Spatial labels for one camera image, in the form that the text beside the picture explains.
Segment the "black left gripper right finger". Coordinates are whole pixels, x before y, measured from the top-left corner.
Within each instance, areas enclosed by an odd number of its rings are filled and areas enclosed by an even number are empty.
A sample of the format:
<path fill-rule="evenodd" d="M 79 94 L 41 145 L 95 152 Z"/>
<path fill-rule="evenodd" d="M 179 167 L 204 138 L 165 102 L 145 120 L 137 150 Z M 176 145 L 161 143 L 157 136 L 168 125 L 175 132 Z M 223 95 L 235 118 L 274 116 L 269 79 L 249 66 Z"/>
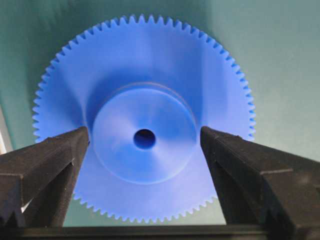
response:
<path fill-rule="evenodd" d="M 204 126 L 200 145 L 225 221 L 320 226 L 320 164 Z"/>

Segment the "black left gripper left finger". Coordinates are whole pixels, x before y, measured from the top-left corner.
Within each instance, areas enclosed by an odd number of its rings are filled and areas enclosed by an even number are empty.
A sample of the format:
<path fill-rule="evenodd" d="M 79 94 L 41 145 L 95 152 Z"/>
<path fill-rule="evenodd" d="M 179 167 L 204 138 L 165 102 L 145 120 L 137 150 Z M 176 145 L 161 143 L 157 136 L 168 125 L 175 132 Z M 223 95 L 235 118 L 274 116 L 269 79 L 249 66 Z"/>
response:
<path fill-rule="evenodd" d="M 88 129 L 0 156 L 0 226 L 62 227 L 84 156 Z"/>

